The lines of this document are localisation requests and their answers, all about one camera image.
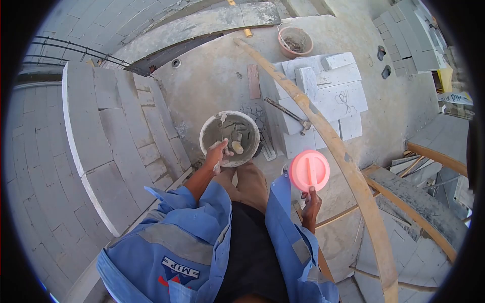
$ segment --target pink lid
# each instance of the pink lid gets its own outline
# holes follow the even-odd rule
[[[290,181],[299,190],[308,192],[310,186],[321,190],[330,178],[327,158],[316,150],[299,153],[290,164]]]

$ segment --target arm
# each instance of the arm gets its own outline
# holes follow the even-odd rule
[[[221,165],[228,163],[227,157],[234,155],[227,150],[227,143],[228,139],[224,139],[209,147],[202,167],[185,182],[185,187],[192,193],[197,204],[212,178],[221,172]]]
[[[302,193],[302,199],[305,199],[305,208],[302,210],[302,226],[315,234],[315,224],[317,214],[322,206],[322,200],[317,195],[315,187],[311,186],[309,192]]]

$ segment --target reflective stripe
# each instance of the reflective stripe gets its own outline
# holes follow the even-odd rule
[[[224,229],[222,230],[222,232],[217,237],[217,242],[219,244],[221,244],[222,241],[224,240],[224,237],[226,236],[226,232],[227,232],[228,229],[229,229],[229,224],[224,227]]]
[[[176,225],[155,223],[138,234],[148,243],[160,244],[183,259],[210,266],[213,246],[199,242]]]
[[[310,250],[302,238],[293,243],[291,246],[293,247],[293,250],[302,264],[304,264],[311,257]]]
[[[145,219],[155,219],[158,220],[159,222],[162,222],[167,215],[162,213],[161,211],[158,211],[156,209],[152,209],[151,211],[146,214]]]
[[[310,268],[307,280],[317,282],[318,284],[329,281],[315,265]]]

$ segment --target curved wooden strip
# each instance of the curved wooden strip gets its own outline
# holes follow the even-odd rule
[[[310,102],[296,85],[291,82],[284,74],[278,72],[275,67],[261,56],[256,50],[252,49],[247,43],[236,38],[234,42],[244,49],[256,62],[266,70],[271,77],[290,95],[290,97],[301,108],[310,122],[323,138],[332,153],[337,165],[340,167],[345,180],[349,184],[350,190],[357,201],[364,222],[369,231],[371,242],[374,247],[374,253],[379,270],[382,291],[386,302],[397,302],[397,271],[392,256],[391,245],[386,233],[386,228],[382,217],[377,208],[371,190],[367,186],[360,169],[352,157],[347,153],[345,145],[340,136],[335,132],[330,123],[324,118],[322,113]]]
[[[430,158],[438,163],[441,163],[443,164],[443,166],[451,168],[457,173],[464,175],[465,177],[468,178],[467,166],[461,161],[453,159],[450,156],[447,156],[445,154],[432,150],[428,147],[424,147],[411,142],[407,143],[407,149],[419,155]]]
[[[355,268],[354,266],[349,266],[350,269],[355,270],[358,273],[363,274],[364,276],[374,278],[374,279],[379,279],[379,276],[376,276],[375,274],[368,273],[366,271],[361,271],[360,269]],[[404,287],[407,289],[415,290],[415,291],[423,291],[423,292],[436,292],[439,287],[431,287],[431,286],[421,286],[421,285],[415,285],[415,284],[410,284],[406,282],[398,282],[397,285],[399,287]]]
[[[317,224],[315,225],[315,229],[317,229],[317,228],[319,228],[319,227],[322,227],[322,226],[325,226],[325,225],[327,225],[327,224],[329,224],[329,223],[332,223],[333,221],[336,221],[336,220],[340,219],[341,217],[343,217],[343,216],[345,216],[345,215],[347,215],[347,214],[351,213],[352,211],[354,211],[354,210],[356,210],[356,209],[358,209],[358,208],[359,208],[359,205],[355,204],[355,205],[354,205],[354,206],[352,206],[351,208],[348,208],[348,209],[344,210],[343,212],[338,213],[338,214],[336,214],[335,216],[333,216],[333,217],[331,217],[331,218],[328,218],[327,220],[324,220],[324,221],[322,221],[322,222],[320,222],[320,223],[317,223]]]
[[[441,247],[453,263],[467,227],[435,198],[375,164],[362,170],[367,183],[402,209]]]

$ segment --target metal rod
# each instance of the metal rod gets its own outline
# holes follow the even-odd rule
[[[447,181],[444,181],[444,182],[439,182],[439,183],[436,183],[435,185],[426,186],[426,187],[423,187],[423,189],[424,189],[424,190],[427,190],[428,188],[437,187],[437,186],[440,186],[440,185],[446,184],[446,183],[448,183],[448,182],[451,182],[451,181],[454,181],[454,180],[458,179],[460,176],[461,176],[461,175],[457,175],[456,177],[451,178],[450,180],[447,180]]]

